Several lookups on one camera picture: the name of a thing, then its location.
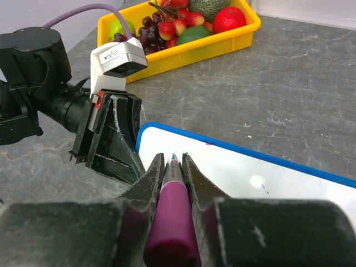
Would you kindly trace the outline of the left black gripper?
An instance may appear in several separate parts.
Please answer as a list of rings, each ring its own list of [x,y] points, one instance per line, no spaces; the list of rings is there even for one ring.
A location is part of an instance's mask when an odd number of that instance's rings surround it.
[[[130,93],[111,96],[111,92],[100,91],[92,97],[82,94],[79,100],[83,105],[74,104],[81,112],[70,161],[84,163],[114,180],[134,184],[145,173],[136,152],[142,99]],[[113,116],[108,115],[110,100]]]

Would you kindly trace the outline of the purple grape bunch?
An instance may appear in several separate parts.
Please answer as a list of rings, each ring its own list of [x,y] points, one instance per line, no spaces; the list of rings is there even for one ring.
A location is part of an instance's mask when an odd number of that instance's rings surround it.
[[[133,37],[140,41],[145,55],[150,55],[152,53],[165,50],[166,41],[162,39],[159,34],[159,25],[162,22],[159,13],[154,12],[152,16],[144,17],[141,22],[142,26],[138,31],[136,31],[136,36]]]

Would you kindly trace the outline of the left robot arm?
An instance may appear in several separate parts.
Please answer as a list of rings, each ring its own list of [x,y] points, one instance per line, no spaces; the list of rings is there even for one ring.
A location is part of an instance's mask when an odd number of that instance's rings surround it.
[[[29,27],[1,35],[1,144],[41,136],[38,114],[75,134],[70,160],[127,184],[144,174],[135,150],[142,101],[119,79],[134,64],[115,68],[113,85],[97,92],[70,84],[71,66],[59,32]]]

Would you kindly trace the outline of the green melon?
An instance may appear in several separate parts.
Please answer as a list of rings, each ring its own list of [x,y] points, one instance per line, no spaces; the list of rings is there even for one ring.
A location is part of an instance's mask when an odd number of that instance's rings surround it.
[[[190,0],[187,8],[191,13],[202,14],[205,21],[212,22],[217,13],[230,3],[231,0]]]

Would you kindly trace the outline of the yellow plastic tray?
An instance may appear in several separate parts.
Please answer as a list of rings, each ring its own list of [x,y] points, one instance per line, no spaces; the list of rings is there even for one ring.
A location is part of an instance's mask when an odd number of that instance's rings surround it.
[[[261,20],[247,4],[247,1],[231,1],[231,6],[236,6],[243,11],[247,21],[246,26],[147,55],[148,67],[128,76],[126,83],[250,47],[253,42],[254,32],[261,26]],[[127,19],[135,26],[137,34],[142,26],[142,19],[146,16],[151,16],[154,11],[155,8],[146,1],[124,8],[120,10],[120,13],[124,19]],[[112,13],[98,19],[97,46],[109,42],[110,26],[115,19],[117,17]]]

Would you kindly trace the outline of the red fruit cluster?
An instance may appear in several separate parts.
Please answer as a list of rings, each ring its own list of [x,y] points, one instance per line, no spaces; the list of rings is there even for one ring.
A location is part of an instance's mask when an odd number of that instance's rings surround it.
[[[149,2],[161,16],[159,34],[166,41],[166,49],[176,46],[179,36],[189,27],[204,26],[212,35],[212,24],[205,21],[202,14],[191,13],[187,6],[189,1],[161,1]]]

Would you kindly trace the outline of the dark green lime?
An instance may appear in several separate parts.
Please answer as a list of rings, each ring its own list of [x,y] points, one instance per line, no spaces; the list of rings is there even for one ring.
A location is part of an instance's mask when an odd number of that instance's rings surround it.
[[[193,26],[186,29],[177,39],[176,45],[183,45],[211,35],[211,32],[204,26]]]

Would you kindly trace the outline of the red apple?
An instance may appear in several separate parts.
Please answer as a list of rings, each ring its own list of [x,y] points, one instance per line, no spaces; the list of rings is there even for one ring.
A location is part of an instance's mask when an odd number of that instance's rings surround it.
[[[229,6],[220,10],[212,22],[213,34],[226,32],[247,25],[243,11],[238,7]]]

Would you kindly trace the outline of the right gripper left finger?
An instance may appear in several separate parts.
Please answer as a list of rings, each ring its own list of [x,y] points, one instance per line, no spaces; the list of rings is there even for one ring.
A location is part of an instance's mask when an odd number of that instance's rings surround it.
[[[2,266],[143,266],[143,251],[165,169],[146,173],[111,200],[1,207]]]

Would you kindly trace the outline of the white marker pen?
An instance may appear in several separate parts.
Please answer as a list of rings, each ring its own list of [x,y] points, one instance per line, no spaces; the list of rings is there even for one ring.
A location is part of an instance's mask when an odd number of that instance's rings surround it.
[[[166,164],[161,190],[170,182],[179,182],[185,185],[181,164],[175,153],[171,155]]]

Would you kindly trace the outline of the pink marker cap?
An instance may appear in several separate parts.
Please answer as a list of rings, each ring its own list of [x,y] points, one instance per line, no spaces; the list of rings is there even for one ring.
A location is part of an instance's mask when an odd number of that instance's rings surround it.
[[[187,188],[166,183],[144,249],[146,266],[201,266]]]

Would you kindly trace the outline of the light green apple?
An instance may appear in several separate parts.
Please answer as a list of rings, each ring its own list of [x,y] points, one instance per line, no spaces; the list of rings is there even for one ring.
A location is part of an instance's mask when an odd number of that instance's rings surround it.
[[[132,36],[136,36],[136,28],[135,26],[129,21],[129,20],[125,20],[130,32]],[[122,24],[120,23],[120,21],[118,19],[115,19],[114,21],[112,21],[111,23],[111,27],[109,30],[109,41],[110,42],[120,42],[120,41],[127,41],[127,35],[125,33],[125,30],[122,26]]]

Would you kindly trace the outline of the blue framed whiteboard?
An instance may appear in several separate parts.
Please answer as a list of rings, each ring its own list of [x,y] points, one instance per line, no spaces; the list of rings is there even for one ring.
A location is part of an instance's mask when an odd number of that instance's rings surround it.
[[[136,151],[148,168],[154,156],[192,157],[212,183],[234,198],[328,200],[355,224],[355,181],[158,122],[141,126]]]

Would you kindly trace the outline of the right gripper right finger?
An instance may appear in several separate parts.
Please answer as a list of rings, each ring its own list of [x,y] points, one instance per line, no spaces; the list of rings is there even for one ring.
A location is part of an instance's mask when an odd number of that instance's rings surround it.
[[[355,265],[355,232],[336,204],[229,197],[188,154],[182,171],[203,266]]]

